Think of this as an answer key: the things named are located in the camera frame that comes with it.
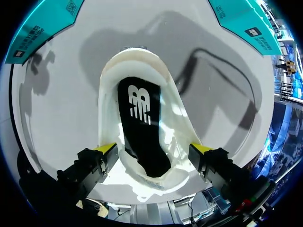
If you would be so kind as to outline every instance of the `teal panel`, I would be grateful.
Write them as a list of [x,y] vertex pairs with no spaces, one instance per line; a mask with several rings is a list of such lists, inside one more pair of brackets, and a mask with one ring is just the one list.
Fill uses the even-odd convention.
[[23,64],[45,41],[75,22],[84,0],[40,0],[16,32],[5,63]]
[[282,54],[275,32],[255,0],[209,0],[220,25],[262,55]]

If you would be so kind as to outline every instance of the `white platform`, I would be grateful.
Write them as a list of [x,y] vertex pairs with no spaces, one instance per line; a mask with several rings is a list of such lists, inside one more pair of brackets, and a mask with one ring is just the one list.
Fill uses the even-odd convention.
[[[56,177],[79,151],[98,144],[101,71],[123,47],[139,45],[160,56],[174,79],[197,47],[243,71],[252,91],[237,70],[203,53],[181,98],[204,145],[225,148],[239,166],[259,153],[274,105],[271,58],[220,27],[207,0],[87,0],[75,25],[56,35],[30,62],[14,68],[15,122],[36,170],[41,167]],[[131,186],[118,184],[97,185],[90,197],[140,203]],[[178,199],[204,188],[193,171],[176,192],[152,195],[146,202]]]

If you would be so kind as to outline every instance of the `white logo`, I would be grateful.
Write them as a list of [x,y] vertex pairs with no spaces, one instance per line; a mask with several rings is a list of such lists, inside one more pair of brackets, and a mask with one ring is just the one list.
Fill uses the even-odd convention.
[[135,105],[134,108],[131,108],[131,116],[133,117],[134,114],[134,117],[138,119],[139,111],[139,119],[145,123],[148,121],[148,124],[150,125],[151,117],[146,114],[146,112],[150,111],[150,95],[147,90],[144,88],[138,90],[134,85],[130,85],[128,87],[128,97],[129,103]]

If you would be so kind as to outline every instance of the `black cable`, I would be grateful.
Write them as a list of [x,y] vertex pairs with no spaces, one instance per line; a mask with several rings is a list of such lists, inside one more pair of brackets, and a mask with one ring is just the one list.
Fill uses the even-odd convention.
[[253,89],[252,89],[252,85],[250,83],[250,80],[247,78],[247,76],[244,74],[244,72],[242,72],[237,66],[233,65],[232,63],[230,63],[229,61],[225,60],[224,58],[221,58],[211,52],[209,52],[208,50],[206,49],[203,49],[201,47],[198,47],[196,48],[194,51],[193,51],[193,54],[197,53],[197,52],[205,52],[207,53],[208,55],[212,56],[213,58],[216,58],[226,64],[228,64],[229,66],[231,66],[232,68],[234,68],[235,70],[237,70],[248,82],[249,86],[250,86],[250,89],[251,89],[251,92],[252,92],[252,96],[253,96],[253,100],[254,100],[254,105],[256,105],[256,100],[255,100],[255,94],[253,92]]
[[189,205],[189,203],[188,203],[188,206],[190,207],[190,222],[191,222],[191,224],[193,224],[193,223],[195,222],[195,220],[194,220],[194,210],[193,210],[193,208]]
[[130,210],[127,210],[127,211],[123,212],[122,214],[119,214],[119,211],[118,211],[118,217],[120,217],[121,215],[124,215],[126,212],[129,212],[129,211],[130,211]]

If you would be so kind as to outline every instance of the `black insole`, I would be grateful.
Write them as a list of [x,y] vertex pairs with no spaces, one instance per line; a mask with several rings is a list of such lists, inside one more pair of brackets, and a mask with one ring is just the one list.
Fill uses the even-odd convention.
[[125,150],[150,177],[170,169],[170,161],[159,144],[160,87],[136,77],[118,85],[118,102],[125,137]]

